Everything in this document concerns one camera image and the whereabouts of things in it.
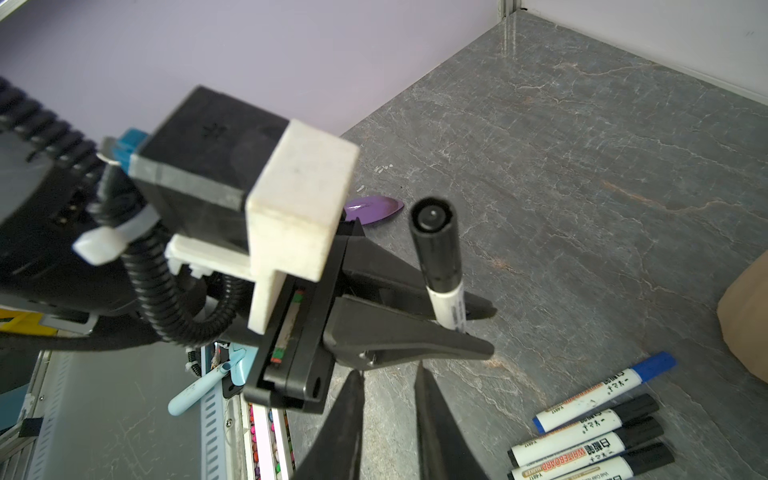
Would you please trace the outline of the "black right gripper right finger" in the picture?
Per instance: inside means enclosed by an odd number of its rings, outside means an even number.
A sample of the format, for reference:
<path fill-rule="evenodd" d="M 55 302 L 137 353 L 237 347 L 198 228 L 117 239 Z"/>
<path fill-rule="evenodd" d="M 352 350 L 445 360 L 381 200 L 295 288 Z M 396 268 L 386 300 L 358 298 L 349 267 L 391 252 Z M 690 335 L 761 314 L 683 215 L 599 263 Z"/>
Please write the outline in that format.
<path fill-rule="evenodd" d="M 469 449 L 432 372 L 418 364 L 414 383 L 421 479 L 488 479 Z"/>

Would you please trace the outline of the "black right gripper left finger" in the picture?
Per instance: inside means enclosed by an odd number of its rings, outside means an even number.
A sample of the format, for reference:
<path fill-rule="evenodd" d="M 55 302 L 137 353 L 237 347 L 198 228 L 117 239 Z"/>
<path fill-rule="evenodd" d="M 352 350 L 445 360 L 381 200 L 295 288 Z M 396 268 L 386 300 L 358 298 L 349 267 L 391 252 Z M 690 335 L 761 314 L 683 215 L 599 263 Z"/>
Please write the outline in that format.
<path fill-rule="evenodd" d="M 360 478 L 363 448 L 364 377 L 351 371 L 312 448 L 293 479 Z"/>

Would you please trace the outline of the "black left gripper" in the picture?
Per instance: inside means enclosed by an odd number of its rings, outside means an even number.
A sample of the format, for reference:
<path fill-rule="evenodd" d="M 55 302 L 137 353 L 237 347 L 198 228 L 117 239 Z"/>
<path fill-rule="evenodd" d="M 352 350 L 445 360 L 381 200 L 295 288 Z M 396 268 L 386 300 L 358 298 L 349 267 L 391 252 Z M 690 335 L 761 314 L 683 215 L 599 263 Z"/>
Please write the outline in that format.
<path fill-rule="evenodd" d="M 321 280 L 286 278 L 242 387 L 246 401 L 320 414 L 335 360 L 368 371 L 425 359 L 493 356 L 488 341 L 418 318 L 435 319 L 421 271 L 363 234 L 358 220 L 342 221 Z M 366 300 L 345 295 L 333 305 L 347 285 Z"/>

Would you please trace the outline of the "black pen cap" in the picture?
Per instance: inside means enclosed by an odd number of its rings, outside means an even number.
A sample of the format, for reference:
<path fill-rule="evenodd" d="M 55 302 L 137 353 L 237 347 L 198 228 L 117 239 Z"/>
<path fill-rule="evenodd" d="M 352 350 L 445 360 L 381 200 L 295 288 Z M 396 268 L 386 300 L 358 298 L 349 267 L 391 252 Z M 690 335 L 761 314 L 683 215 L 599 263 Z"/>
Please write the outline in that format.
<path fill-rule="evenodd" d="M 426 197 L 409 212 L 409 229 L 426 286 L 448 293 L 462 281 L 458 215 L 446 199 Z"/>

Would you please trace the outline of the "white marker pen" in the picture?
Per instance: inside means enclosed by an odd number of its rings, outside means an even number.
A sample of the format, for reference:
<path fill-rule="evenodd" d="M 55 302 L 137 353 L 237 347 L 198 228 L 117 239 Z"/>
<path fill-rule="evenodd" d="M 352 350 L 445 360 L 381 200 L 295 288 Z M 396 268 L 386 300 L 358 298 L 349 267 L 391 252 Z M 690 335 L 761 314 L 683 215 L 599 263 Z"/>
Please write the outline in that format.
<path fill-rule="evenodd" d="M 672 450 L 655 443 L 586 466 L 557 480 L 626 480 L 675 462 Z"/>
<path fill-rule="evenodd" d="M 645 417 L 613 431 L 588 433 L 586 437 L 559 434 L 549 442 L 540 441 L 525 459 L 517 453 L 515 467 L 508 479 L 555 479 L 566 473 L 608 459 L 660 437 L 662 425 L 653 417 Z"/>
<path fill-rule="evenodd" d="M 448 292 L 436 292 L 430 288 L 427 292 L 437 323 L 446 329 L 465 333 L 467 314 L 463 283 Z"/>
<path fill-rule="evenodd" d="M 659 403 L 649 394 L 642 394 L 551 433 L 515 445 L 508 450 L 508 457 L 514 468 L 530 465 L 551 454 L 617 430 L 658 410 Z"/>

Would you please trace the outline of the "white marker blue cap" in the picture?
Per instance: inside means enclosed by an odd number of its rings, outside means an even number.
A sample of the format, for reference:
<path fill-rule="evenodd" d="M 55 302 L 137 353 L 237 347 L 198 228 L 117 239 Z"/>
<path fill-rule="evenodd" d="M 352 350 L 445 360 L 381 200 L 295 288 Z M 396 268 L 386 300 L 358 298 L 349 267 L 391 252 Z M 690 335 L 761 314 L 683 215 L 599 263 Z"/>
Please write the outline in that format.
<path fill-rule="evenodd" d="M 568 398 L 533 417 L 540 434 L 549 433 L 577 417 L 595 410 L 615 397 L 639 387 L 677 365 L 677 360 L 667 352 L 660 352 L 634 366 L 613 374 L 583 392 Z"/>

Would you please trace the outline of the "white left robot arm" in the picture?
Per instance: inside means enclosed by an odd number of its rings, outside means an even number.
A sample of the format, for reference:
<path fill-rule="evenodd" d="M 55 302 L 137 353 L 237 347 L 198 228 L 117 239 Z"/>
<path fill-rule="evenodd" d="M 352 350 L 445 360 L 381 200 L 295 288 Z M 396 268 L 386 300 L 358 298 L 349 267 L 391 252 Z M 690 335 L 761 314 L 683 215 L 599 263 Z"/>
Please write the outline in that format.
<path fill-rule="evenodd" d="M 1 304 L 78 331 L 5 346 L 224 341 L 232 394 L 312 413 L 336 365 L 493 356 L 459 327 L 495 308 L 462 293 L 451 205 L 412 209 L 417 266 L 380 247 L 344 207 L 349 141 L 199 86 L 154 132 L 96 143 L 3 80 L 1 143 Z"/>

